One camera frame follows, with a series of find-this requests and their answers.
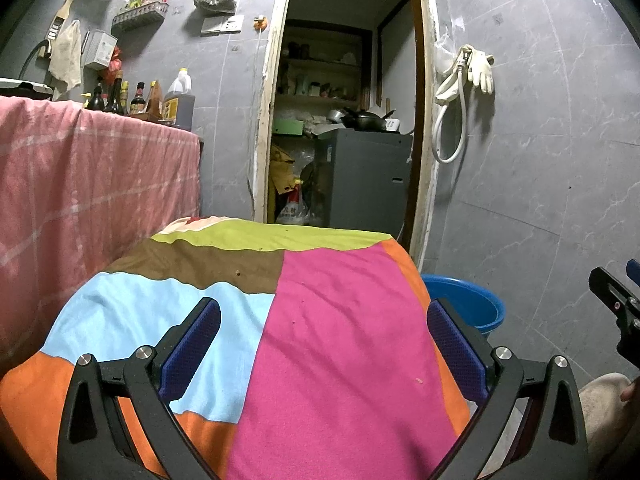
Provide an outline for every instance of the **plastic jug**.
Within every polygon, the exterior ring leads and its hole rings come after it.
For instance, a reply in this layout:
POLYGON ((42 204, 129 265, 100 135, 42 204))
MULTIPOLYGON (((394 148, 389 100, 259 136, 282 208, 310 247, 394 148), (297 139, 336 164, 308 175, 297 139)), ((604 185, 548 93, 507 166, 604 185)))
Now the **plastic jug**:
POLYGON ((169 86, 162 104, 162 122, 174 128, 191 131, 193 106, 196 97, 191 93, 191 77, 181 68, 178 77, 169 86))

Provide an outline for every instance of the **bolt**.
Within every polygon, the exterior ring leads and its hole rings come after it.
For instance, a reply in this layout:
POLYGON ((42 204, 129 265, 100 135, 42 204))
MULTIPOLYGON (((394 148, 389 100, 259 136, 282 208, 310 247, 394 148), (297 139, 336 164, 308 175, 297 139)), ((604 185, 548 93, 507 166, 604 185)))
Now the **bolt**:
POLYGON ((498 356, 498 359, 502 359, 503 361, 511 359, 511 356, 513 355, 511 350, 506 346, 498 346, 498 348, 495 349, 495 354, 498 356))
POLYGON ((554 357, 554 362, 556 363, 556 365, 558 365, 561 368, 566 368, 567 365, 569 364, 567 360, 561 355, 557 355, 556 357, 554 357))
POLYGON ((89 364, 91 362, 91 354, 82 354, 79 358, 78 358, 78 364, 80 366, 86 366, 87 364, 89 364))
POLYGON ((153 349, 151 348, 151 346, 141 346, 136 350, 136 357, 138 359, 146 359, 151 355, 152 351, 153 349))

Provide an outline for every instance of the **pink cloth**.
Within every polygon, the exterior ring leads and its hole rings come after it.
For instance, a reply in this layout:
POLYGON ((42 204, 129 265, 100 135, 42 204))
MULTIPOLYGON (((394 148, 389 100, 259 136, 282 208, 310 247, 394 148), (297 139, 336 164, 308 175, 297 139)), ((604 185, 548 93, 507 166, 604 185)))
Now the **pink cloth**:
POLYGON ((93 274, 198 214, 199 153, 189 132, 0 97, 0 377, 93 274))
POLYGON ((384 248, 286 251, 226 480, 423 480, 455 441, 424 310, 384 248))

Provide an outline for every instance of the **white hose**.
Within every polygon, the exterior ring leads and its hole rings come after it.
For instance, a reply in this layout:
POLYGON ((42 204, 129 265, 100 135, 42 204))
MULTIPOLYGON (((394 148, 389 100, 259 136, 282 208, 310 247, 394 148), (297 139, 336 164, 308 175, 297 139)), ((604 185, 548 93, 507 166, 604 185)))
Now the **white hose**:
POLYGON ((453 152, 449 158, 441 158, 438 154, 438 147, 440 145, 440 133, 442 129, 442 118, 444 117, 444 113, 447 111, 449 104, 445 104, 440 108, 438 113, 438 117, 436 118, 436 122, 433 125, 433 131, 431 132, 431 152, 436 160, 441 164, 449 164, 458 158, 460 153, 462 153, 462 149, 465 147, 466 142, 466 103, 465 103, 465 93, 462 86, 463 81, 463 70, 464 65, 458 67, 458 89, 460 90, 460 109, 462 111, 462 129, 460 131, 460 141, 458 142, 458 147, 456 151, 453 152))

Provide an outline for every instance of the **blue bucket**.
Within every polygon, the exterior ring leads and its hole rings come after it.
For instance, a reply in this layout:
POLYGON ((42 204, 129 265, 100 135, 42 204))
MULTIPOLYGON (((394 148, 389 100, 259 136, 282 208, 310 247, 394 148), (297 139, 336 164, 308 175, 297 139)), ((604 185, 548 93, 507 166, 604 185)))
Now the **blue bucket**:
POLYGON ((504 303, 490 290, 455 278, 422 274, 432 300, 447 298, 460 317, 485 336, 504 320, 504 303))

